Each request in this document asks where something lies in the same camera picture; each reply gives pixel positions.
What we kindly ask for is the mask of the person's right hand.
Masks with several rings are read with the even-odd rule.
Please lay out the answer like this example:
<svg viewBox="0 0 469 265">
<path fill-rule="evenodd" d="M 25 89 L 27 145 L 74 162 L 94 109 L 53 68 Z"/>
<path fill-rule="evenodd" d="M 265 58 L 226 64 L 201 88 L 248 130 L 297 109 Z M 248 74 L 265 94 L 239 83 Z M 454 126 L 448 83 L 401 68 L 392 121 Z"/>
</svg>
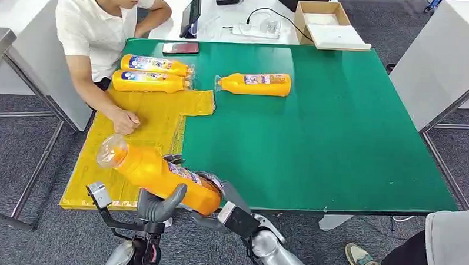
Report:
<svg viewBox="0 0 469 265">
<path fill-rule="evenodd" d="M 133 112 L 121 108 L 113 110 L 108 118 L 112 121 L 117 134 L 130 135 L 141 125 L 139 118 Z"/>
</svg>

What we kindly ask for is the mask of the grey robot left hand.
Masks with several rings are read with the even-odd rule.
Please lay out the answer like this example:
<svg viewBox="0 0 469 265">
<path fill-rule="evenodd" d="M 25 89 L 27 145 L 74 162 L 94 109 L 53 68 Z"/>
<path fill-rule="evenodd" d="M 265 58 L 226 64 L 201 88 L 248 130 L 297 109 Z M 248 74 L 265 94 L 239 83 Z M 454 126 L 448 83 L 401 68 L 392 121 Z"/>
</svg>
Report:
<svg viewBox="0 0 469 265">
<path fill-rule="evenodd" d="M 169 197 L 163 199 L 141 188 L 137 199 L 137 213 L 143 220 L 163 223 L 172 217 L 187 192 L 186 184 L 178 184 Z"/>
</svg>

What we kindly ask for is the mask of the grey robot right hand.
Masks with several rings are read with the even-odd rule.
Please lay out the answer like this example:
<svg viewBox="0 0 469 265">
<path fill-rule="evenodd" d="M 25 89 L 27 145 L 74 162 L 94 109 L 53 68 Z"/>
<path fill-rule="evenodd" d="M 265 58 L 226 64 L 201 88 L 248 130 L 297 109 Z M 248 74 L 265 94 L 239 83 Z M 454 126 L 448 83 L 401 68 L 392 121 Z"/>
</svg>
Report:
<svg viewBox="0 0 469 265">
<path fill-rule="evenodd" d="M 225 201 L 230 201 L 236 206 L 240 207 L 246 213 L 252 214 L 246 202 L 242 199 L 239 192 L 231 183 L 222 180 L 216 175 L 210 174 L 209 172 L 196 171 L 195 174 L 198 174 L 200 177 L 206 179 L 209 183 L 213 184 L 213 186 L 220 191 L 222 199 L 224 199 Z M 193 222 L 195 222 L 199 226 L 203 226 L 223 234 L 229 234 L 231 232 L 229 229 L 224 227 L 224 225 L 219 222 L 216 218 L 202 216 L 198 212 L 190 212 L 189 216 L 193 220 Z"/>
</svg>

